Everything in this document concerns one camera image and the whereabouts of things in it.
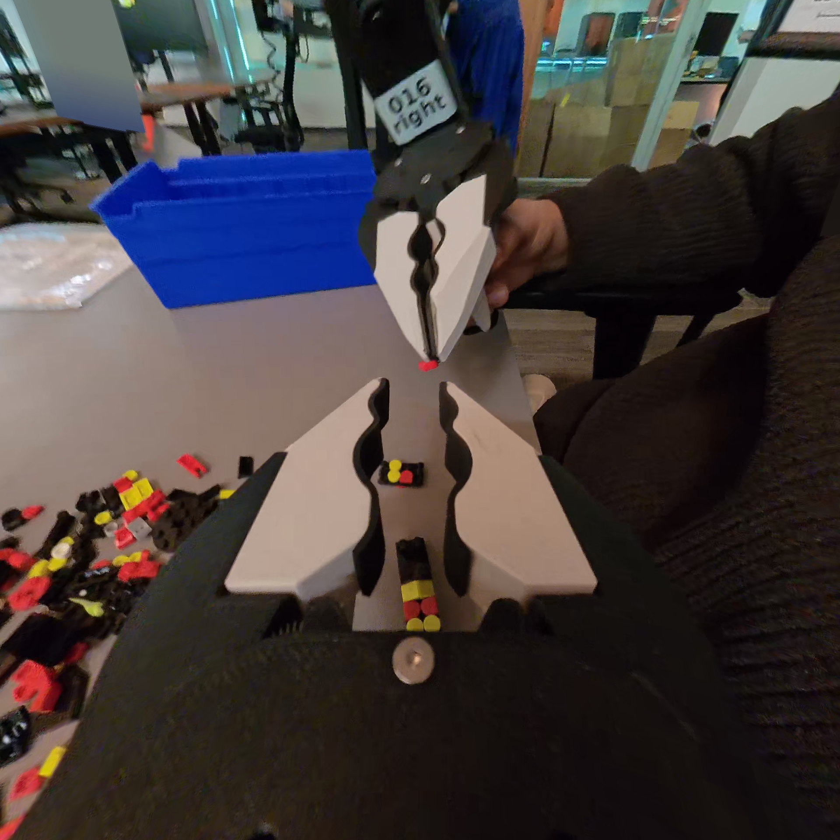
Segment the large cardboard box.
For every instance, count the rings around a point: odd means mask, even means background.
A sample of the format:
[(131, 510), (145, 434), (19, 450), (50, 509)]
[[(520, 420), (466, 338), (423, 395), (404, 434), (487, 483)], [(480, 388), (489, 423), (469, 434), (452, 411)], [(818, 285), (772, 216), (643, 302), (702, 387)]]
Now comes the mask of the large cardboard box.
[(649, 106), (587, 106), (533, 100), (521, 137), (520, 177), (587, 179), (629, 165)]

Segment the long black red yellow lego assembly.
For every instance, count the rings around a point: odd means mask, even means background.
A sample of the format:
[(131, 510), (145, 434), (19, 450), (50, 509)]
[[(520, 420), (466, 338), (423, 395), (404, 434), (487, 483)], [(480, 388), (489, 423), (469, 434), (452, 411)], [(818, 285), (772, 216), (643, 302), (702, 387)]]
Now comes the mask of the long black red yellow lego assembly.
[(415, 537), (397, 541), (395, 554), (405, 629), (412, 633), (438, 633), (442, 624), (424, 539)]

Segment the black chair frame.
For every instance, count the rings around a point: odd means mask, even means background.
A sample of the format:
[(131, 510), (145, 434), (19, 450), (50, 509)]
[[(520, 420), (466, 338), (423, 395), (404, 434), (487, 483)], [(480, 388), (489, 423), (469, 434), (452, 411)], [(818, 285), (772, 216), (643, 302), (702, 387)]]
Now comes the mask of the black chair frame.
[(580, 312), (595, 321), (592, 379), (611, 380), (641, 363), (656, 321), (691, 317), (677, 347), (699, 339), (712, 320), (742, 303), (737, 291), (708, 284), (651, 289), (572, 291), (549, 289), (544, 281), (511, 294), (507, 309)]

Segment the pile of lego pieces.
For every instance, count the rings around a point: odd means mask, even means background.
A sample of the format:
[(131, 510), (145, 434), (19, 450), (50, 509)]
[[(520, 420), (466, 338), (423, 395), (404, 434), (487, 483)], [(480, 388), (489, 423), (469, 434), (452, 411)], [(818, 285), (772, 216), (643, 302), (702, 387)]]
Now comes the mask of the pile of lego pieces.
[(75, 689), (81, 676), (72, 654), (122, 630), (106, 657), (66, 764), (52, 780), (26, 758), (32, 733), (24, 723), (33, 709), (2, 719), (2, 762), (19, 764), (14, 784), (41, 782), (25, 813), (2, 811), (2, 838), (251, 838), (266, 821), (248, 793), (248, 770), (233, 753), (245, 746), (242, 700), (235, 700), (235, 671), (258, 648), (276, 596), (227, 593), (224, 579), (277, 477), (285, 454), (268, 458), (227, 501), (209, 492), (183, 492), (171, 503), (165, 533), (181, 539), (153, 578), (124, 583), (102, 567), (88, 584), (105, 589), (105, 616), (69, 602), (81, 573), (48, 584), (58, 612), (34, 614), (2, 645), (2, 664), (24, 669), (22, 684), (35, 693)]

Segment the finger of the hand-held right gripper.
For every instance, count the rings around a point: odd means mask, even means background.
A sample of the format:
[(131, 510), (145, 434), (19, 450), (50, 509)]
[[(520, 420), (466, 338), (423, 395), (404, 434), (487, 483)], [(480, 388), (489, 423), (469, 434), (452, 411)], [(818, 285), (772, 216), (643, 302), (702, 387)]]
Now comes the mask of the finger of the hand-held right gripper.
[(411, 211), (398, 211), (378, 222), (375, 280), (406, 341), (421, 361), (431, 361), (434, 356), (422, 324), (421, 304), (412, 286), (419, 263), (409, 245), (419, 228), (419, 216)]
[(491, 326), (485, 283), (497, 254), (485, 220), (487, 175), (463, 182), (437, 205), (444, 235), (435, 253), (437, 276), (429, 294), (435, 353), (445, 362), (470, 320), (478, 330)]

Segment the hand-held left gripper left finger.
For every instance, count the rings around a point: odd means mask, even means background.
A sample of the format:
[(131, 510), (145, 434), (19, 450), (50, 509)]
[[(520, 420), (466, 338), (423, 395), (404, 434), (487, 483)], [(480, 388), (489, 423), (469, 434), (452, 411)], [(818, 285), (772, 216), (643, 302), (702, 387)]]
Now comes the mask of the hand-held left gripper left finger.
[(374, 378), (283, 453), (224, 585), (234, 595), (329, 599), (350, 625), (385, 563), (373, 476), (383, 461), (390, 383)]

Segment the clear plastic bag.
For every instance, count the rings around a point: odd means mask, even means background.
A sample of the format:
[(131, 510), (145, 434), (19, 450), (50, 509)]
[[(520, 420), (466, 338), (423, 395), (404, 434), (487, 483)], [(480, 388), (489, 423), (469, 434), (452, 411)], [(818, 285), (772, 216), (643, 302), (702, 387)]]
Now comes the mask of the clear plastic bag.
[(1, 229), (1, 310), (81, 308), (133, 262), (99, 224), (26, 223)]

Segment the empty blue plastic storage bin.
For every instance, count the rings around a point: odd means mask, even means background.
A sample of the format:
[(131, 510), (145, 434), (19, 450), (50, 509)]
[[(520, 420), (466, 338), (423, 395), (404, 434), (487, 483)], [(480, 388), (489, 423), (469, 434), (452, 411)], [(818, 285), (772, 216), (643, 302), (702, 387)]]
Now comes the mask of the empty blue plastic storage bin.
[(168, 309), (366, 287), (365, 150), (134, 167), (91, 204)]

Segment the person's beige shoe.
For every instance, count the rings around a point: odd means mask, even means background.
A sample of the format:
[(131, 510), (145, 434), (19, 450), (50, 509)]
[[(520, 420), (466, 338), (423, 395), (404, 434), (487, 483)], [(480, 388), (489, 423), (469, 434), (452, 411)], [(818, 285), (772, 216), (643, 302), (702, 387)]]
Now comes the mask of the person's beige shoe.
[(558, 392), (556, 384), (544, 374), (525, 374), (521, 383), (532, 416)]

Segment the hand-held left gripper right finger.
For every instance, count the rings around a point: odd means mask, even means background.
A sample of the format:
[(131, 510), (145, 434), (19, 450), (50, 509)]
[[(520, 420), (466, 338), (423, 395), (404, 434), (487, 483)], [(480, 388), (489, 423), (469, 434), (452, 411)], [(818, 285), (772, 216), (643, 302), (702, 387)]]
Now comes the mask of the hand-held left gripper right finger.
[(552, 487), (547, 461), (457, 384), (439, 386), (444, 465), (454, 481), (441, 551), (445, 629), (475, 631), (494, 602), (592, 596), (597, 578)]

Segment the blue jacket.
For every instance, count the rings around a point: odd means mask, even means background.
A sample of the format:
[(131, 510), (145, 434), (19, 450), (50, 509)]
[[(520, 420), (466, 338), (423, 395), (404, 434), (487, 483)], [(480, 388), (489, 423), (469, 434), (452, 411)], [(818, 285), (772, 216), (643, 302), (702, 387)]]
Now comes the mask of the blue jacket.
[(512, 154), (522, 114), (524, 31), (518, 1), (457, 1), (447, 39), (469, 116)]

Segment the person's right hand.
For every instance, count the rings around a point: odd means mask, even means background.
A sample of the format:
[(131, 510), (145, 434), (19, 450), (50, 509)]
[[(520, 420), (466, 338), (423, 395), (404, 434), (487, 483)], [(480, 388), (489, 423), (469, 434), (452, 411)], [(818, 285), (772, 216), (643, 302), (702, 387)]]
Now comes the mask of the person's right hand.
[(532, 278), (566, 267), (569, 239), (561, 210), (549, 198), (519, 198), (500, 217), (497, 254), (485, 283), (491, 311)]

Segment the black framed white sign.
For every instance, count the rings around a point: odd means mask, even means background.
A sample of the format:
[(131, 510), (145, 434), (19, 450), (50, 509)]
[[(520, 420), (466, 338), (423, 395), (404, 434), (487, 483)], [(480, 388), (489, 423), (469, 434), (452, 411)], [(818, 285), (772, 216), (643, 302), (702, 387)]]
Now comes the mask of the black framed white sign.
[(750, 137), (792, 109), (830, 98), (838, 86), (839, 2), (768, 2), (708, 143)]

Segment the low wooden table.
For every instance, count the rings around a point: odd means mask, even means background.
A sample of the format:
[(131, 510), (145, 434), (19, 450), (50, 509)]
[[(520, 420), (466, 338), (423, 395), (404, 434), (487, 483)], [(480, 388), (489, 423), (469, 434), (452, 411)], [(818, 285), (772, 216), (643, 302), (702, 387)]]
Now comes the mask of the low wooden table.
[[(154, 116), (168, 108), (182, 108), (201, 155), (218, 156), (222, 148), (217, 124), (207, 104), (233, 97), (236, 90), (235, 84), (223, 82), (153, 85), (140, 94), (140, 110), (143, 116)], [(2, 116), (2, 195), (10, 204), (25, 195), (27, 185), (18, 177), (17, 169), (29, 156), (82, 145), (91, 148), (100, 170), (114, 183), (138, 164), (129, 134), (129, 130), (104, 129), (60, 117), (53, 108), (13, 106)]]

